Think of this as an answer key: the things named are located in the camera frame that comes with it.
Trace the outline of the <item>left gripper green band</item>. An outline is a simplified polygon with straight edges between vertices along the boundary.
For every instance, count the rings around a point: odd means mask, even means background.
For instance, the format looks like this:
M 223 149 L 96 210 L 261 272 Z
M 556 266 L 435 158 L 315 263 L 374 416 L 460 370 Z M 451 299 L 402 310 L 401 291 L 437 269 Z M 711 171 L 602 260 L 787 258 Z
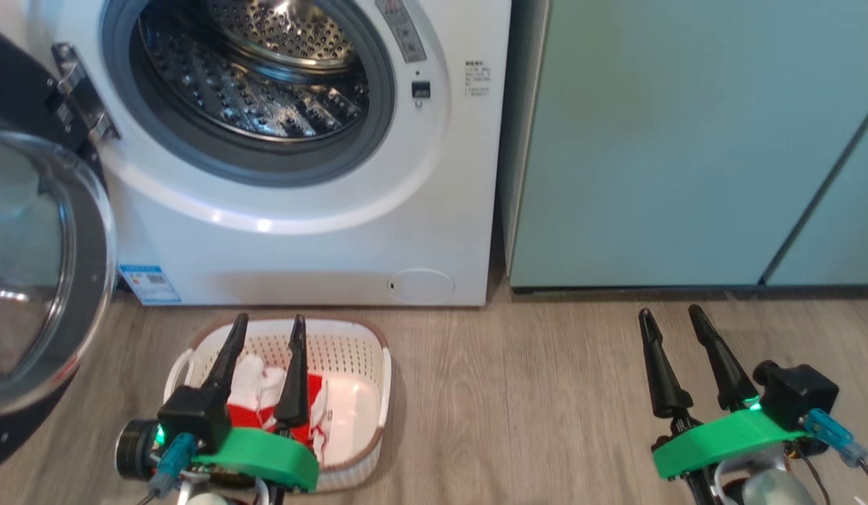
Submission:
M 239 314 L 201 390 L 230 393 L 236 361 L 244 349 L 248 314 Z M 290 335 L 290 364 L 279 403 L 274 410 L 278 429 L 295 429 L 309 422 L 308 346 L 306 321 L 297 314 Z M 253 428 L 232 428 L 214 454 L 198 454 L 195 467 L 209 467 L 267 480 L 289 490 L 315 492 L 320 466 L 315 454 L 296 439 Z

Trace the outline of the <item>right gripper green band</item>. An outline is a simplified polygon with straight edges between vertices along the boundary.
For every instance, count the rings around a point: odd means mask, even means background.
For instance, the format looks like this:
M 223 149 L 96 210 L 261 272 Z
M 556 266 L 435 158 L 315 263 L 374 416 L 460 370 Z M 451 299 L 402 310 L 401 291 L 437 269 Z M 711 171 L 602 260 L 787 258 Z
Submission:
M 709 359 L 719 407 L 733 413 L 687 429 L 656 448 L 653 460 L 658 476 L 665 480 L 677 478 L 729 458 L 805 438 L 807 432 L 801 426 L 786 429 L 764 410 L 748 409 L 760 397 L 750 377 L 701 306 L 691 304 L 689 317 L 697 341 Z M 639 311 L 639 328 L 653 415 L 659 419 L 687 416 L 693 399 L 672 370 L 663 348 L 662 332 L 648 308 Z

